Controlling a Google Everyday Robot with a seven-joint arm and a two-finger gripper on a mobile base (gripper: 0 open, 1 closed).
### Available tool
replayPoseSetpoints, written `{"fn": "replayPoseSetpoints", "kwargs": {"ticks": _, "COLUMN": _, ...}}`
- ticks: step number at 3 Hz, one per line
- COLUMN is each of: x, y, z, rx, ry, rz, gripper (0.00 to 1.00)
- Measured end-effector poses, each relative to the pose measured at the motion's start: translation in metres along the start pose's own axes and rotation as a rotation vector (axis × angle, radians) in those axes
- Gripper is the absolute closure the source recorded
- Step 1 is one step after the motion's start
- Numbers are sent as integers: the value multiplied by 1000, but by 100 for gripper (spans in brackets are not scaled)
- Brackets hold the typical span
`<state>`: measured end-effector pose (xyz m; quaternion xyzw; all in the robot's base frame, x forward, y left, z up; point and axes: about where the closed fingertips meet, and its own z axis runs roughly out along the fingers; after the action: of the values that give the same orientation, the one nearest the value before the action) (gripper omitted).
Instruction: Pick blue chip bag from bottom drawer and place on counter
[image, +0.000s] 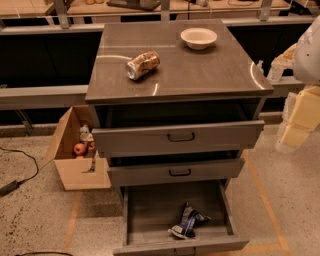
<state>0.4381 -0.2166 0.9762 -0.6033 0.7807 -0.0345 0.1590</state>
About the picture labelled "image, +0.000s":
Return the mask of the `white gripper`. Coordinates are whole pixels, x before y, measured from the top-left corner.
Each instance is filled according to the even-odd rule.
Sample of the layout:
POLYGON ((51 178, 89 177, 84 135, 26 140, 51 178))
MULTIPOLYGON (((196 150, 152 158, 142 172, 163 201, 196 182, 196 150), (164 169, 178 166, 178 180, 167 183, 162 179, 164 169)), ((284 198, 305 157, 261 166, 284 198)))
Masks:
MULTIPOLYGON (((267 79, 278 82, 286 69, 293 68, 296 44, 291 45, 271 63, 267 79)), ((290 92, 284 105, 276 149, 291 153, 299 149, 320 125, 320 87, 306 86, 298 94, 290 92)))

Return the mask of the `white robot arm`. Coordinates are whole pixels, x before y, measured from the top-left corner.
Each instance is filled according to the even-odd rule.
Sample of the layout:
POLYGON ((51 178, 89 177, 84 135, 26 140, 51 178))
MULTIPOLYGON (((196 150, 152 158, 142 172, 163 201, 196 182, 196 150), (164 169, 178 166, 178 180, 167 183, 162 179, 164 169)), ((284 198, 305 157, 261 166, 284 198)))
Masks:
POLYGON ((288 95, 278 131, 276 149, 290 153, 300 148, 320 125, 320 17, 272 61, 267 79, 278 82, 286 69, 291 69, 294 78, 305 85, 298 94, 288 95))

